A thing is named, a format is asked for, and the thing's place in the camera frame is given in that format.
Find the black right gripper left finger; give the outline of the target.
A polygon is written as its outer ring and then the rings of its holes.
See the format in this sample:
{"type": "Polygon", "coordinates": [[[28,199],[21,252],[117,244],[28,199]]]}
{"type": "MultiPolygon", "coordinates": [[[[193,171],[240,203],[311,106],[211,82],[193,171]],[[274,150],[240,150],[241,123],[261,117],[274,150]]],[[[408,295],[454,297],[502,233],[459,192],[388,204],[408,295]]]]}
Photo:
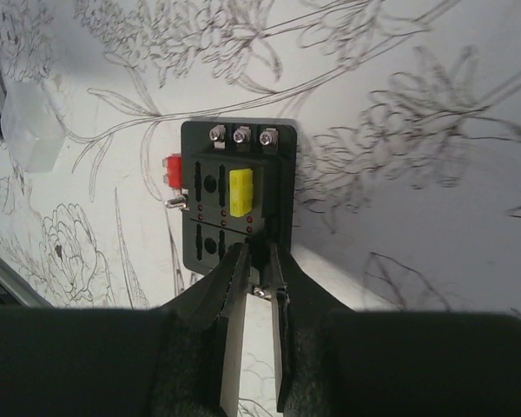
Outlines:
{"type": "Polygon", "coordinates": [[[0,416],[234,416],[248,247],[152,309],[0,306],[0,416]]]}

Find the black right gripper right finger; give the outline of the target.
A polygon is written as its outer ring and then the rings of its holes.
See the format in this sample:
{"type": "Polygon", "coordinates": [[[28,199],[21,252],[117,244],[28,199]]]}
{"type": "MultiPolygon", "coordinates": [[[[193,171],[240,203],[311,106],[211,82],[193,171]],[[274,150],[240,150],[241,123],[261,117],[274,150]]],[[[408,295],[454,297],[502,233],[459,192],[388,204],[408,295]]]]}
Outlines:
{"type": "Polygon", "coordinates": [[[286,416],[521,416],[521,319],[357,312],[270,247],[286,416]]]}

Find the yellow blade fuse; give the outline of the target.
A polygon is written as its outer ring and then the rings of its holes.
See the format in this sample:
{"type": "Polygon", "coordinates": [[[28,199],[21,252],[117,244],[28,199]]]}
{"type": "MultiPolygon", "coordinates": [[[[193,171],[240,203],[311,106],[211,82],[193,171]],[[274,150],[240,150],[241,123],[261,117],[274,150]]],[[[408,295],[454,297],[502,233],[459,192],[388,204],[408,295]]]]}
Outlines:
{"type": "Polygon", "coordinates": [[[251,168],[229,172],[229,209],[232,217],[243,217],[253,210],[254,172],[251,168]]]}

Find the red blade fuse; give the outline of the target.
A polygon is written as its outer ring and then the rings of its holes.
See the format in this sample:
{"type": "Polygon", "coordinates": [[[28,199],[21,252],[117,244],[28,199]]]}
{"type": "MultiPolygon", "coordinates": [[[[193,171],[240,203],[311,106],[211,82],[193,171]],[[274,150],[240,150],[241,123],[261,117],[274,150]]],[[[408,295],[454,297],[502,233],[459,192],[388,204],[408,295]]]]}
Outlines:
{"type": "Polygon", "coordinates": [[[163,181],[172,189],[181,189],[183,185],[183,164],[181,154],[173,154],[162,159],[165,169],[163,181]]]}

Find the black fuse box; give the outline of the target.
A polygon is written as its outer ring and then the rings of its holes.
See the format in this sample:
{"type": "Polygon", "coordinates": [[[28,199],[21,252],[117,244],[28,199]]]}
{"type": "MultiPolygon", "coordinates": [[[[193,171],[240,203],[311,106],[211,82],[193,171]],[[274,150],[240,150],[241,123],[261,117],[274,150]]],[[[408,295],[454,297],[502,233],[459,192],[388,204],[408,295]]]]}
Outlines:
{"type": "Polygon", "coordinates": [[[181,126],[182,259],[206,275],[235,243],[291,244],[298,134],[287,123],[181,126]]]}

